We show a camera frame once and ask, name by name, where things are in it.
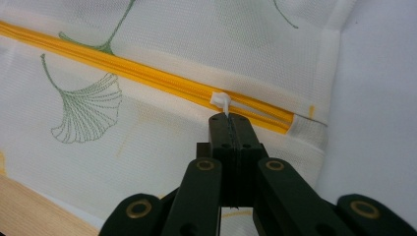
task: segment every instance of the white zipper pull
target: white zipper pull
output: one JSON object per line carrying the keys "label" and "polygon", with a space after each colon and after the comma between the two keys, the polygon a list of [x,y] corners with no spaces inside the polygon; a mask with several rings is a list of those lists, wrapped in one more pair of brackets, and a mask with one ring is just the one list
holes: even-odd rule
{"label": "white zipper pull", "polygon": [[229,105],[232,99],[225,92],[213,92],[211,94],[210,104],[217,106],[218,108],[223,108],[224,114],[229,117]]}

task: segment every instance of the zipper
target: zipper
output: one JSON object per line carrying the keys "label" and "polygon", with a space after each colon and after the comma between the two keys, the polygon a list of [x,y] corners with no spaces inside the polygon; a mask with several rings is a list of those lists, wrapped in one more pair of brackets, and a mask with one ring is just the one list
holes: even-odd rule
{"label": "zipper", "polygon": [[0,21],[0,35],[43,48],[155,89],[169,92],[216,111],[219,111],[219,108],[209,103],[211,95],[213,92],[225,92],[231,97],[234,104],[240,103],[250,108],[230,105],[228,108],[230,112],[246,116],[253,124],[280,134],[285,134],[293,121],[294,113],[250,96],[193,82],[125,58],[90,49],[31,29]]}

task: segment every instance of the white mesh pouch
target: white mesh pouch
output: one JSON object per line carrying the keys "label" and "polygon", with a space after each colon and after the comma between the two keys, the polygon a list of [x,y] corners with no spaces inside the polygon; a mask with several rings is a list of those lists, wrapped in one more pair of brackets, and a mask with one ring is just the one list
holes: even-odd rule
{"label": "white mesh pouch", "polygon": [[[254,128],[269,156],[289,161],[314,186],[340,30],[353,4],[0,0],[0,21],[293,113],[285,134]],[[0,173],[102,219],[133,194],[162,197],[179,186],[220,110],[6,34]],[[235,211],[223,212],[221,233],[255,235],[250,210]]]}

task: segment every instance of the green leaf drawing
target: green leaf drawing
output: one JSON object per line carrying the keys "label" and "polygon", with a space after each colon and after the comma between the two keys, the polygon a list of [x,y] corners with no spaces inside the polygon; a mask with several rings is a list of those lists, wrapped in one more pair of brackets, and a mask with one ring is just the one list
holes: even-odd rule
{"label": "green leaf drawing", "polygon": [[86,88],[63,90],[52,81],[45,54],[40,57],[48,80],[59,91],[64,103],[62,124],[51,129],[55,139],[64,144],[95,141],[117,123],[122,90],[119,89],[116,75],[108,73]]}
{"label": "green leaf drawing", "polygon": [[58,35],[59,35],[60,38],[62,38],[64,40],[71,41],[71,42],[77,43],[79,45],[89,47],[91,49],[102,51],[102,52],[108,53],[110,55],[114,55],[113,51],[111,50],[111,41],[113,40],[114,35],[116,35],[116,32],[119,30],[123,21],[125,21],[126,17],[128,16],[129,11],[132,9],[133,4],[135,3],[135,1],[136,0],[130,0],[128,8],[126,9],[125,14],[123,15],[122,19],[119,21],[119,23],[117,24],[117,27],[114,29],[114,31],[110,35],[110,37],[103,44],[100,44],[100,45],[97,45],[97,46],[87,45],[87,44],[84,44],[84,43],[81,43],[81,42],[78,42],[78,41],[72,39],[71,37],[67,36],[67,34],[65,34],[63,31],[60,31],[58,33]]}
{"label": "green leaf drawing", "polygon": [[278,3],[276,3],[277,0],[273,0],[273,4],[275,5],[276,10],[278,10],[279,14],[282,16],[282,18],[288,23],[290,24],[293,28],[298,29],[297,26],[295,26],[294,24],[292,24],[287,17],[285,17],[285,15],[282,13],[282,11],[279,9],[278,7]]}

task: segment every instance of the white fabric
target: white fabric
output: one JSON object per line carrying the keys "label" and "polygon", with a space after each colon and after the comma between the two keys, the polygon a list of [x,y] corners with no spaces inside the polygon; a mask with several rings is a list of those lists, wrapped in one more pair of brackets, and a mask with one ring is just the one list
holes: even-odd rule
{"label": "white fabric", "polygon": [[[290,161],[314,186],[324,158],[340,29],[353,3],[276,1],[288,23],[267,0],[136,1],[111,50],[296,113],[286,135],[255,130],[270,156]],[[99,45],[128,5],[126,0],[0,0],[0,20],[54,36],[63,31],[78,42]],[[44,53],[55,85],[42,67]],[[109,78],[104,71],[4,36],[0,66],[0,151],[8,176],[100,218],[130,195],[161,197],[178,187],[195,157],[196,142],[208,141],[208,118],[215,112],[174,95]],[[63,100],[78,102],[68,91],[96,88],[102,78],[112,84],[89,102],[111,97],[111,108],[101,107],[101,99],[95,110],[114,122],[104,122],[94,111],[86,119],[95,117],[102,129],[83,133],[71,119],[60,127],[63,117],[70,117]],[[222,232],[253,235],[253,225],[233,226],[250,218],[227,218]]]}

